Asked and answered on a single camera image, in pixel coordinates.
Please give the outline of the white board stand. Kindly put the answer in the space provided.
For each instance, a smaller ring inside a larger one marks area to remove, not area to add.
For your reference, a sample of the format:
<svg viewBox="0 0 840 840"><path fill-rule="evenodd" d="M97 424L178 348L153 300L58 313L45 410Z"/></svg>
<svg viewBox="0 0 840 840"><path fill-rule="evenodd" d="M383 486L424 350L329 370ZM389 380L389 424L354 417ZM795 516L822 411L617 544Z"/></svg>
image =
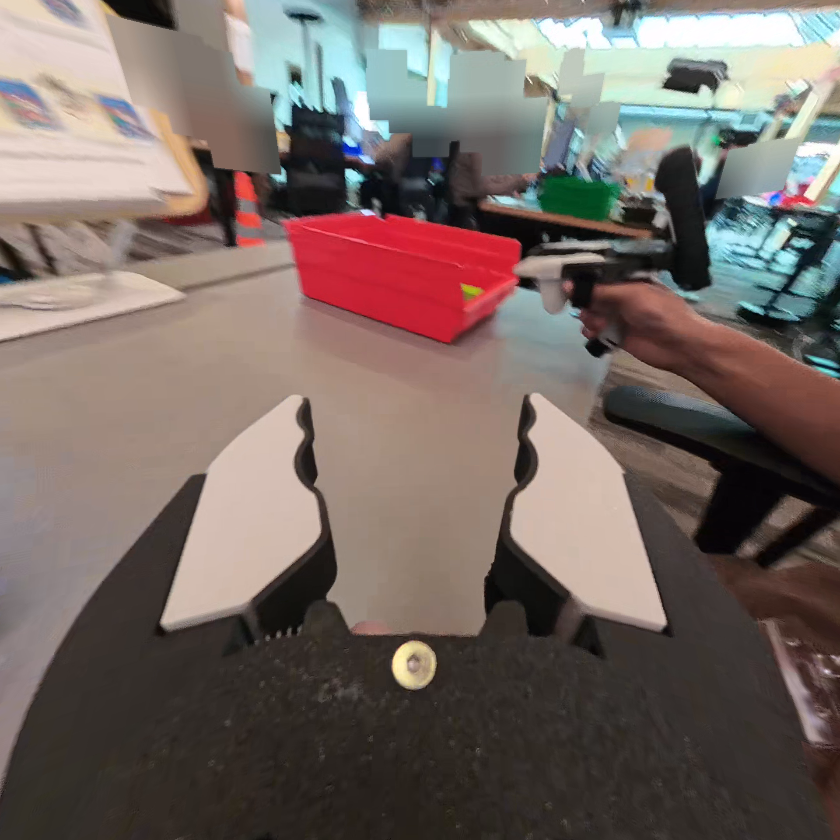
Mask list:
<svg viewBox="0 0 840 840"><path fill-rule="evenodd" d="M185 293L124 268L135 231L136 224L130 220L115 224L108 257L100 271L3 283L1 342L183 301Z"/></svg>

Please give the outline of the instruction sheet board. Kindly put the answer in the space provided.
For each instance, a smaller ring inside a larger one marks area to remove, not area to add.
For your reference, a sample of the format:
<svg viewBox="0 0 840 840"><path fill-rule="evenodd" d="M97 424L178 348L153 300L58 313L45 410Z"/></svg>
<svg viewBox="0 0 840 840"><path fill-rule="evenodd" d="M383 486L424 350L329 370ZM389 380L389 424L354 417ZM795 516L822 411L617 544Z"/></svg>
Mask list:
<svg viewBox="0 0 840 840"><path fill-rule="evenodd" d="M207 184L185 138L136 106L102 2L1 2L2 223L183 217Z"/></svg>

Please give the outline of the grey desk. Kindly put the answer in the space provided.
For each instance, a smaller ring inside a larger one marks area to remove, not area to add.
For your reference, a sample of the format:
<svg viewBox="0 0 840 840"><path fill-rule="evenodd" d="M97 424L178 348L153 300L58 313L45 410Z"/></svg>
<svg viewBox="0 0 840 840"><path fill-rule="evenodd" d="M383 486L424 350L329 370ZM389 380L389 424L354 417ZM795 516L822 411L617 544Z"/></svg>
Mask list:
<svg viewBox="0 0 840 840"><path fill-rule="evenodd" d="M2 344L1 755L57 646L183 482L311 402L345 619L473 634L522 397L585 425L607 363L517 291L442 344L302 299L286 243L168 259L171 306Z"/></svg>

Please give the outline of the person's right hand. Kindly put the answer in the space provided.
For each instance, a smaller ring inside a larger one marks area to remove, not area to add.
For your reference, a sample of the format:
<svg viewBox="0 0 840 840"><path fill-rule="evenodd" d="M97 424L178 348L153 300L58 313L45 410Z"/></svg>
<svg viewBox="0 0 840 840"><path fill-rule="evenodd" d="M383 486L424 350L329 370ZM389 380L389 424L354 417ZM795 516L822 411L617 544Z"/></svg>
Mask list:
<svg viewBox="0 0 840 840"><path fill-rule="evenodd" d="M581 323L586 338L604 340L614 331L621 350L677 375L693 375L720 339L716 324L651 282L598 283L581 310Z"/></svg>

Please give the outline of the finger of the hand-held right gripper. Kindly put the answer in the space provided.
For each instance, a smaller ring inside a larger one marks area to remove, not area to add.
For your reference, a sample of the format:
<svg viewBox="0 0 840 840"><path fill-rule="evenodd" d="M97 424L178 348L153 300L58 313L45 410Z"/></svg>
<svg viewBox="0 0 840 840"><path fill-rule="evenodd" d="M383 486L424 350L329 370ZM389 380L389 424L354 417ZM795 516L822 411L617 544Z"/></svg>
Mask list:
<svg viewBox="0 0 840 840"><path fill-rule="evenodd" d="M596 286L652 282L673 263L672 244L661 239L564 240L532 248L513 267L539 291L543 308L590 307Z"/></svg>

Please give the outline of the black studio light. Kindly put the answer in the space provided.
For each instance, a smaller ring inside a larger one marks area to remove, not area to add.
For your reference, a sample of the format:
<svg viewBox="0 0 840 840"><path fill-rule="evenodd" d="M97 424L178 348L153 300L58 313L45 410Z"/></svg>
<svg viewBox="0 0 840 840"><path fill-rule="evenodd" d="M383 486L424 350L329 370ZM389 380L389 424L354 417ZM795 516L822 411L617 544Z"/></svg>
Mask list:
<svg viewBox="0 0 840 840"><path fill-rule="evenodd" d="M668 63L662 88L691 95L697 95L701 88L716 93L729 79L728 65L724 61L674 58Z"/></svg>

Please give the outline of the red floor object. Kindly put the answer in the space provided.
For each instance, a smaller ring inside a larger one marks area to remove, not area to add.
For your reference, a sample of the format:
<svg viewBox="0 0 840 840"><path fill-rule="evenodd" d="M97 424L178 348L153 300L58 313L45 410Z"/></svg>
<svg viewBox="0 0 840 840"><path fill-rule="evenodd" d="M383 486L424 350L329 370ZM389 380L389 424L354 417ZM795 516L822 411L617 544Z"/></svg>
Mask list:
<svg viewBox="0 0 840 840"><path fill-rule="evenodd" d="M265 246L263 218L259 211L256 189L247 173L234 172L234 194L236 200L234 230L237 247Z"/></svg>

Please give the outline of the red plastic bin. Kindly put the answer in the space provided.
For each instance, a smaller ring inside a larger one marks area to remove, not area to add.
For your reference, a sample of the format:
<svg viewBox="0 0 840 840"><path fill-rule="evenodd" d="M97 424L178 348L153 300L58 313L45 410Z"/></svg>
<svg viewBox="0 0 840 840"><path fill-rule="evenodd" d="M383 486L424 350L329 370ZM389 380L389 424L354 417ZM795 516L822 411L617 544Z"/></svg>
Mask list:
<svg viewBox="0 0 840 840"><path fill-rule="evenodd" d="M522 247L512 238L368 212L283 226L305 298L441 343L491 318L518 288ZM459 284L486 293L464 305Z"/></svg>

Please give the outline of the green plastic bin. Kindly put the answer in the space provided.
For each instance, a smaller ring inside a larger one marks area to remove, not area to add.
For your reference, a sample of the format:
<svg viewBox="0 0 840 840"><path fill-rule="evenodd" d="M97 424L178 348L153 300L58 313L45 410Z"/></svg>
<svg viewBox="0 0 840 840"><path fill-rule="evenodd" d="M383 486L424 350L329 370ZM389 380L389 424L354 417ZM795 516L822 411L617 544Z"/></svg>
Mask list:
<svg viewBox="0 0 840 840"><path fill-rule="evenodd" d="M571 175L550 175L538 185L537 198L547 214L605 222L622 192L622 185L615 182L588 182Z"/></svg>

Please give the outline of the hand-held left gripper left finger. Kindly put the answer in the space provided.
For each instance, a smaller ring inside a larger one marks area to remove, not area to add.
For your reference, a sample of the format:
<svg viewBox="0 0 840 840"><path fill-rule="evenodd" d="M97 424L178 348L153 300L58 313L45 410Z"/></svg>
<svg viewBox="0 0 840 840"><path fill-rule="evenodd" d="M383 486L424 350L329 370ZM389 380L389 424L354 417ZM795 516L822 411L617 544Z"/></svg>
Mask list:
<svg viewBox="0 0 840 840"><path fill-rule="evenodd" d="M168 634L235 618L251 637L297 631L338 572L316 487L309 399L289 396L214 459L161 614Z"/></svg>

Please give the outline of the person's brown clothing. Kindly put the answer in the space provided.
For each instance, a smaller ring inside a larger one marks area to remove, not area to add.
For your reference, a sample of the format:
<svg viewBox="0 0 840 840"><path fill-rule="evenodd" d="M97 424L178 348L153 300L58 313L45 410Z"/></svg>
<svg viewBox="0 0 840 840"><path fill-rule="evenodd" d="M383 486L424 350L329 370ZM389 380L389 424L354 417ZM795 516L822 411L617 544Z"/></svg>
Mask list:
<svg viewBox="0 0 840 840"><path fill-rule="evenodd" d="M832 828L839 834L839 569L796 561L768 569L707 556L717 576L759 623L804 732L804 751Z"/></svg>

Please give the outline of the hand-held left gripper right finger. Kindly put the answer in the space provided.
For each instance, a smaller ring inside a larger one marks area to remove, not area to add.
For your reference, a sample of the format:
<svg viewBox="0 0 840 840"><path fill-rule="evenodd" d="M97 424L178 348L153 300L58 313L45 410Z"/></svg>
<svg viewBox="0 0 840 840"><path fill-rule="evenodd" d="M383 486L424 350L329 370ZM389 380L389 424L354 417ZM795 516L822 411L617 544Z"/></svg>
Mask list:
<svg viewBox="0 0 840 840"><path fill-rule="evenodd" d="M517 439L486 611L519 604L537 637L585 637L595 620L662 634L668 619L624 469L539 393L522 399Z"/></svg>

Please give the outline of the wooden table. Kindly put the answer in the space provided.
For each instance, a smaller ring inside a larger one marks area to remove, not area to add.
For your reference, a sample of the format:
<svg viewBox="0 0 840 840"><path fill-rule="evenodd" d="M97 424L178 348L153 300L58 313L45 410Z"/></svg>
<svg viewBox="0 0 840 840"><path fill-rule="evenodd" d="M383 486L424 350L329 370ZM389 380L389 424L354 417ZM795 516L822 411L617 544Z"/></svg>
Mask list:
<svg viewBox="0 0 840 840"><path fill-rule="evenodd" d="M656 238L651 226L635 227L612 220L596 221L544 212L537 201L520 196L489 196L476 209L476 224L482 233L512 238L522 253L562 239L580 241L614 238Z"/></svg>

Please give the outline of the person's right forearm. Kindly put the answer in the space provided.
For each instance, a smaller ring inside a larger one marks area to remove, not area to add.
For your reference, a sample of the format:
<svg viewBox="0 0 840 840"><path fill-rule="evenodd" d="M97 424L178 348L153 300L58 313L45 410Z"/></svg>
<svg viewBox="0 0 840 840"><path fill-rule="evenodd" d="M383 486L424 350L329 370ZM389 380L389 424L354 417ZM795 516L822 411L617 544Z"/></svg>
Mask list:
<svg viewBox="0 0 840 840"><path fill-rule="evenodd" d="M839 383L766 343L702 321L679 374L816 473L839 482Z"/></svg>

